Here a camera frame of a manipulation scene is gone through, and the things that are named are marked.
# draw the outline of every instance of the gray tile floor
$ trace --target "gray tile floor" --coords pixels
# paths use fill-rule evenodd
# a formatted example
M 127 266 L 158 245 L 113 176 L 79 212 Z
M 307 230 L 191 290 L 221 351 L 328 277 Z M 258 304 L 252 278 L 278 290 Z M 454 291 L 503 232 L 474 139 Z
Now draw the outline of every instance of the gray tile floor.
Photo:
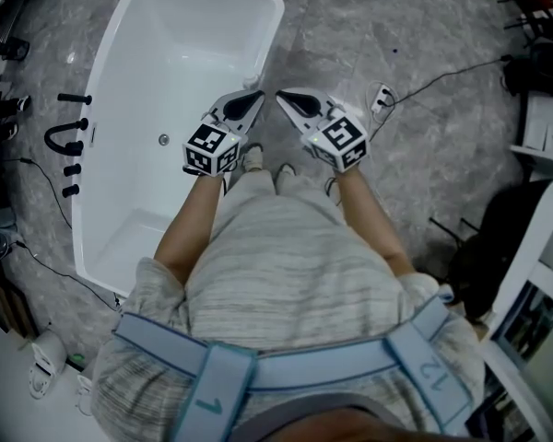
M 77 119 L 79 107 L 55 102 L 58 92 L 84 92 L 100 38 L 119 0 L 33 0 L 17 35 L 31 43 L 27 59 L 12 64 L 16 94 L 32 95 L 11 156 L 39 162 L 57 191 L 66 186 L 65 159 L 43 143 L 46 129 Z M 267 67 L 264 88 L 311 86 L 344 102 L 369 125 L 365 90 L 373 80 L 399 96 L 434 76 L 500 57 L 522 47 L 520 35 L 501 27 L 516 8 L 497 0 L 284 0 L 285 16 Z M 432 227 L 434 215 L 459 229 L 461 215 L 480 221 L 489 198 L 520 179 L 508 150 L 517 105 L 500 86 L 498 64 L 444 78 L 397 106 L 361 166 L 419 267 L 442 274 L 453 244 Z M 297 134 L 274 102 L 251 132 L 265 144 L 270 169 L 296 165 L 324 185 L 330 172 L 300 151 Z M 49 185 L 33 166 L 7 167 L 19 230 L 37 257 L 73 273 L 72 236 Z M 70 217 L 68 202 L 64 209 Z M 24 250 L 5 260 L 8 276 L 27 294 L 43 329 L 49 323 L 69 354 L 94 357 L 115 320 L 88 290 L 42 269 Z M 92 287 L 109 303 L 112 294 Z

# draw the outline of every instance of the power outlet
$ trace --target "power outlet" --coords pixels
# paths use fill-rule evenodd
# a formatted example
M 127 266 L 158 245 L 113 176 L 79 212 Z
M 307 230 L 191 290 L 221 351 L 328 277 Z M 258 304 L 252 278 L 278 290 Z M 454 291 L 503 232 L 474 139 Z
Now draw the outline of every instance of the power outlet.
M 383 108 L 385 108 L 383 103 L 385 105 L 389 105 L 387 99 L 389 98 L 390 94 L 391 89 L 386 85 L 381 84 L 381 86 L 379 87 L 379 91 L 377 92 L 377 95 L 371 104 L 371 111 L 373 114 L 378 114 Z

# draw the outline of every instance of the black faucet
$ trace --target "black faucet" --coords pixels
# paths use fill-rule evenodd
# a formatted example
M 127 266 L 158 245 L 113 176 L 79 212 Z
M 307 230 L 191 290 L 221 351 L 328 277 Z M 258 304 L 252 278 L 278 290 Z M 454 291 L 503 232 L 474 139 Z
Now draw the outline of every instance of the black faucet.
M 79 122 L 70 122 L 69 124 L 62 124 L 61 126 L 54 126 L 45 132 L 43 139 L 45 144 L 58 154 L 63 156 L 77 157 L 82 154 L 84 149 L 84 143 L 82 141 L 76 141 L 74 143 L 67 143 L 65 146 L 58 145 L 52 140 L 52 136 L 56 133 L 62 133 L 63 131 L 69 131 L 71 129 L 81 129 L 85 131 L 88 128 L 88 120 L 82 118 Z

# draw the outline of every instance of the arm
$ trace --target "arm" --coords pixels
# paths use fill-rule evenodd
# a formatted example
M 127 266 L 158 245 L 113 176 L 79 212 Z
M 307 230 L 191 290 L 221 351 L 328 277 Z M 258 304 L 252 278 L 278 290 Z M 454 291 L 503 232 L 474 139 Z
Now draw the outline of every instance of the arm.
M 389 217 L 358 167 L 336 173 L 344 217 L 355 232 L 389 264 L 395 276 L 415 272 Z
M 154 255 L 183 285 L 209 244 L 222 181 L 223 175 L 196 180 Z

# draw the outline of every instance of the white bathtub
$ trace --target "white bathtub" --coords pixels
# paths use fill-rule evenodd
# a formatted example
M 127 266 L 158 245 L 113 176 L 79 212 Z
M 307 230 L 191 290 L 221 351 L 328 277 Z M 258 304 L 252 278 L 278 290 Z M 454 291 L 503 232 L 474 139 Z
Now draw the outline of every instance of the white bathtub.
M 194 182 L 182 142 L 221 95 L 253 86 L 282 0 L 121 0 L 90 73 L 72 197 L 77 273 L 126 297 Z M 168 145 L 159 136 L 170 137 Z

